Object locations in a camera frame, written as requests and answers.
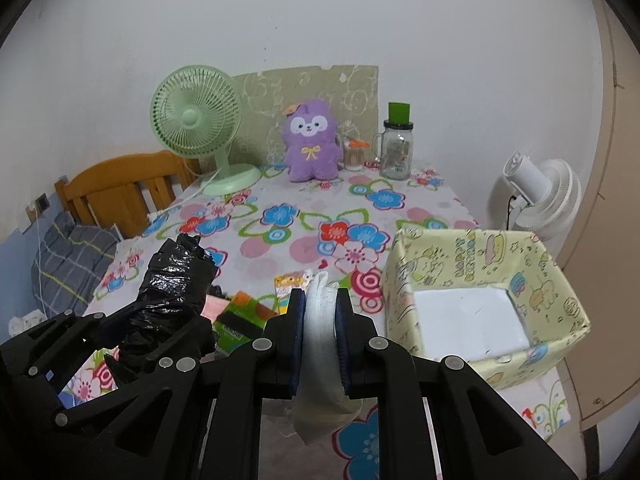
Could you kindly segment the green tissue pack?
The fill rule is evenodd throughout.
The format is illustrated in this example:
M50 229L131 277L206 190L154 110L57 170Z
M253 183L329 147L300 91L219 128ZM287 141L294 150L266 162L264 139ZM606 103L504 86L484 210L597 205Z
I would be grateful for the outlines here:
M246 292L237 292L213 322L218 351L230 354L242 344L260 338L267 322L277 315Z

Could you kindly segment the white cloth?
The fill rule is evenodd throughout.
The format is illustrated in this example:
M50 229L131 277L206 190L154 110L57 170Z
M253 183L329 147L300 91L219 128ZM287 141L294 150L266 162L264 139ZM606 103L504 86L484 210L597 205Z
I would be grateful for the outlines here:
M344 393L335 333L337 287L324 271L305 292L303 351L292 425L306 445L329 437L360 414L362 402Z

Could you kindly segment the pink wipes pack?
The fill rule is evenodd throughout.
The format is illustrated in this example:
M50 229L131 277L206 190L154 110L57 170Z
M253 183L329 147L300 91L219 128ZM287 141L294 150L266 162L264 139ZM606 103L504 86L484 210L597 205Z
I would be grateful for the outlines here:
M215 322L216 318L224 312L224 309L228 307L229 304L229 299L207 295L205 297L205 304L201 312L201 316L203 318L208 318L210 322Z

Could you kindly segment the yellow cartoon tissue pack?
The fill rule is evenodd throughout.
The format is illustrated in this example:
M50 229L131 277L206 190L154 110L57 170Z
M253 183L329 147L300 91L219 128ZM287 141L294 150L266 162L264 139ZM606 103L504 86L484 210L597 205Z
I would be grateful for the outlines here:
M288 310L288 300L290 300L292 290L294 288L306 290L313 277L314 272L306 269L280 274L273 279L274 292L277 297L277 314L285 314Z

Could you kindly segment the black plastic bag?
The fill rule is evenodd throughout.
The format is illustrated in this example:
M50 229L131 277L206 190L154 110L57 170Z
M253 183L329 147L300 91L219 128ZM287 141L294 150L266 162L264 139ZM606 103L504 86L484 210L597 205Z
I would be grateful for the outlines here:
M151 373L161 358L196 360L216 349L212 322L202 315L217 266L201 237L180 234L151 258L125 325L117 364L134 376Z

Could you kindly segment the yellow-green cartoon storage box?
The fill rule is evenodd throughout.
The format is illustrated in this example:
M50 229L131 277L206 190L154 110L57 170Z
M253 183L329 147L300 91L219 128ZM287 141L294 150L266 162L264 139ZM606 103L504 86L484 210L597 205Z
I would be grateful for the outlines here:
M404 226L381 289L388 339L423 359L458 356L496 389L546 374L590 332L532 232Z

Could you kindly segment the grey plaid pillow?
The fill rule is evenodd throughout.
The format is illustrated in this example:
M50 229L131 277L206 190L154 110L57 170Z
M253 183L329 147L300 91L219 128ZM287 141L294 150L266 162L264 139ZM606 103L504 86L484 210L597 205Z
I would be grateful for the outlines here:
M42 239L32 263L32 292L47 318L67 310L83 315L122 239L116 228L77 223L61 211Z

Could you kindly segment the floral tablecloth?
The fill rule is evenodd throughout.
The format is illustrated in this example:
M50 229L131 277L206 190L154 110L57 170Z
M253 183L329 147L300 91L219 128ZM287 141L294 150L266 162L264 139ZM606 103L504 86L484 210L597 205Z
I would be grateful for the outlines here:
M324 271L386 336L381 280L404 226L480 230L431 169L393 181L367 165L332 181L293 183L283 167L268 167L256 184L233 194L183 194L138 236L126 238L112 226L122 240L84 314L110 315L130 304L154 252L184 233L201 237L217 266L217 283L228 294L246 292L275 311L277 275ZM496 390L544 439L570 419L556 365L534 380Z

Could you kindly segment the wooden chair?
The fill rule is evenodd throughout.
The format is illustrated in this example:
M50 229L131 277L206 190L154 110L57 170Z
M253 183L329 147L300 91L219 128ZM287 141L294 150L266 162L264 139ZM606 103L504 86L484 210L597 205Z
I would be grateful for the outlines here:
M116 226L126 238L140 235L148 214L168 208L174 186L188 188L200 175L200 162L170 151L104 160L54 188L64 210L84 226Z

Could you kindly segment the toothpick jar orange lid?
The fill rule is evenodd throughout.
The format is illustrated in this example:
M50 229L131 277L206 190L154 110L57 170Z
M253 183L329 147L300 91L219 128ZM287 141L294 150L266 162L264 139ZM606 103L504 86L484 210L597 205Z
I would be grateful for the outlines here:
M345 136L343 140L344 168L349 171L360 170L366 162L369 148L369 142Z

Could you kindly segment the glass mason jar mug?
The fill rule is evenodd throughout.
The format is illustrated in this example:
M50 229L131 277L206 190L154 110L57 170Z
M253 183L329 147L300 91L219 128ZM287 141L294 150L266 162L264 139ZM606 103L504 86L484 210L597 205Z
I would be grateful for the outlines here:
M373 138L374 156L383 178L407 180L410 176L413 152L413 123L384 122L384 131Z

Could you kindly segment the white small fan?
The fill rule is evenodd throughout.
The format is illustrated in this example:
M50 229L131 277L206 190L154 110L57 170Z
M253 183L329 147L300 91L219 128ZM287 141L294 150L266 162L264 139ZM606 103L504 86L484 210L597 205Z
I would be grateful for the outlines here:
M582 182L568 162L560 158L533 162L515 152L491 192L485 226L533 232L558 254L581 203Z

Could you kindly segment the purple plush toy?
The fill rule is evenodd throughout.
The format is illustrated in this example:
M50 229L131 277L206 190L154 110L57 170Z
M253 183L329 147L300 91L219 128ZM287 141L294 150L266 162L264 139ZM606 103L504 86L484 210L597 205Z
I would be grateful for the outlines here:
M335 180L343 149L337 141L337 122L329 104L314 99L292 105L285 117L282 141L290 181Z

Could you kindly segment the green cup on jar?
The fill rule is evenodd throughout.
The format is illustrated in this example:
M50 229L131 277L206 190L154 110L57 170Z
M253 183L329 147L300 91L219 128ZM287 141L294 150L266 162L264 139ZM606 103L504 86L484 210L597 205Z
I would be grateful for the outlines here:
M403 102L388 103L387 120L395 125L407 125L410 122L410 104Z

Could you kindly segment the green desk fan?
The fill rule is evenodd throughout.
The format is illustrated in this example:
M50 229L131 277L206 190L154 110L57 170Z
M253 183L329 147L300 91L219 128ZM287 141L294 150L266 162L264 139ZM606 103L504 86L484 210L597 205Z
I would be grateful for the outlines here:
M254 165L229 162L242 104L234 80L221 70L188 65L169 74L152 96L150 119L157 140L171 153L184 159L215 159L215 173L201 184L202 193L233 194L259 181Z

